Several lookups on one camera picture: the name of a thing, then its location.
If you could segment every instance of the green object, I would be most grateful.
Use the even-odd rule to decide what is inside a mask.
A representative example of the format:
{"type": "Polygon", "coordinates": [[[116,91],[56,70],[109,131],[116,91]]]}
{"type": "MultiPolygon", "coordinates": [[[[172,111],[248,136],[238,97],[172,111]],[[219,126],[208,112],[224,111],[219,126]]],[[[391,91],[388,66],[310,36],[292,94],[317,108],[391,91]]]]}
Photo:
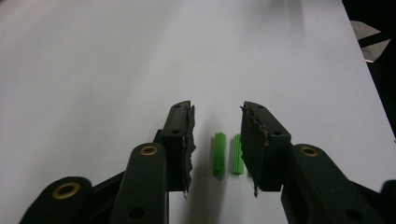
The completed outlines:
{"type": "Polygon", "coordinates": [[[244,173],[244,161],[242,160],[241,134],[233,138],[233,175],[244,173]]]}
{"type": "Polygon", "coordinates": [[[215,134],[215,150],[213,156],[213,175],[220,176],[224,174],[225,161],[225,134],[215,134]]]}

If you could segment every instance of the screw hole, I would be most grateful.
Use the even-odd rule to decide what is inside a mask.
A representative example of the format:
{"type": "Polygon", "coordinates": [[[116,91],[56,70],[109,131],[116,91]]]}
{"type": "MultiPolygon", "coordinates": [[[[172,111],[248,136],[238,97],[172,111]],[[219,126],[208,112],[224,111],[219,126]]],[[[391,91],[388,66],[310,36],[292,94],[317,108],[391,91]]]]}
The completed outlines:
{"type": "Polygon", "coordinates": [[[65,187],[59,189],[58,193],[59,194],[70,193],[71,191],[73,191],[74,188],[75,188],[74,186],[68,185],[68,186],[65,186],[65,187]]]}
{"type": "Polygon", "coordinates": [[[301,151],[302,151],[306,156],[310,156],[310,157],[316,157],[316,156],[319,155],[319,153],[318,153],[315,149],[310,148],[310,147],[303,147],[303,148],[301,149],[301,151]]]}
{"type": "Polygon", "coordinates": [[[154,155],[155,153],[157,153],[158,148],[156,147],[143,147],[142,149],[140,149],[140,154],[142,154],[143,156],[151,156],[154,155]]]}
{"type": "Polygon", "coordinates": [[[135,207],[129,212],[129,217],[131,219],[138,219],[146,214],[146,209],[144,207],[135,207]]]}
{"type": "Polygon", "coordinates": [[[75,195],[79,190],[79,184],[76,182],[65,183],[52,192],[52,198],[62,200],[75,195]]]}
{"type": "Polygon", "coordinates": [[[347,209],[346,215],[355,221],[363,221],[363,215],[354,209],[347,209]]]}

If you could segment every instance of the green wall anchor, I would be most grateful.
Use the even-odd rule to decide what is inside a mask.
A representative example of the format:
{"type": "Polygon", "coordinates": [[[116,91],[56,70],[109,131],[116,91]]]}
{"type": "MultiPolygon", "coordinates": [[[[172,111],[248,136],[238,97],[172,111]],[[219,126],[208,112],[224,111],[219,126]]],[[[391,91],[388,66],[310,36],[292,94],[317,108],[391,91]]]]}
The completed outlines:
{"type": "Polygon", "coordinates": [[[225,138],[226,135],[224,133],[215,134],[215,150],[213,155],[213,175],[215,176],[224,174],[225,138]]]}
{"type": "Polygon", "coordinates": [[[244,173],[244,161],[242,160],[241,134],[233,138],[233,175],[242,175],[244,173]]]}

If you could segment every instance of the white table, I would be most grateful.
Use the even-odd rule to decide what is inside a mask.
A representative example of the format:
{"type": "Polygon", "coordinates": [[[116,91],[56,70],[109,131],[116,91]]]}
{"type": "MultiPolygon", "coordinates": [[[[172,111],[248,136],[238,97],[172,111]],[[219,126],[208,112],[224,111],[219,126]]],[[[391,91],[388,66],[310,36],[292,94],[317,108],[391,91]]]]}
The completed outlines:
{"type": "Polygon", "coordinates": [[[396,176],[340,0],[2,1],[0,71],[1,223],[20,221],[57,179],[96,185],[124,170],[184,100],[196,105],[197,149],[191,194],[171,193],[170,223],[287,223],[279,193],[255,199],[246,173],[212,175],[211,137],[230,144],[246,100],[351,180],[379,190],[396,176]]]}

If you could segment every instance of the black mechanical arm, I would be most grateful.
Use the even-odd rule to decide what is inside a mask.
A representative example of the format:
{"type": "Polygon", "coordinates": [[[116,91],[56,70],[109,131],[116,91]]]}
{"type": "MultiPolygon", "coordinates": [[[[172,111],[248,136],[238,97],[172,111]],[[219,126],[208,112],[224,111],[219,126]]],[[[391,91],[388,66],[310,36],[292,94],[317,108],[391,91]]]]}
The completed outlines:
{"type": "Polygon", "coordinates": [[[136,147],[125,172],[92,187],[83,177],[47,186],[21,223],[168,223],[168,192],[189,191],[194,106],[173,105],[153,143],[136,147]]]}
{"type": "MultiPolygon", "coordinates": [[[[281,191],[290,224],[396,223],[396,180],[377,193],[348,180],[320,148],[291,135],[262,105],[242,106],[243,160],[254,194],[281,191]]],[[[92,187],[83,177],[47,186],[21,223],[167,224],[168,192],[188,191],[194,106],[171,107],[153,143],[136,147],[125,172],[92,187]]]]}
{"type": "Polygon", "coordinates": [[[262,105],[242,107],[243,160],[258,189],[281,191],[290,224],[396,223],[396,181],[380,193],[348,180],[320,148],[291,135],[262,105]]]}

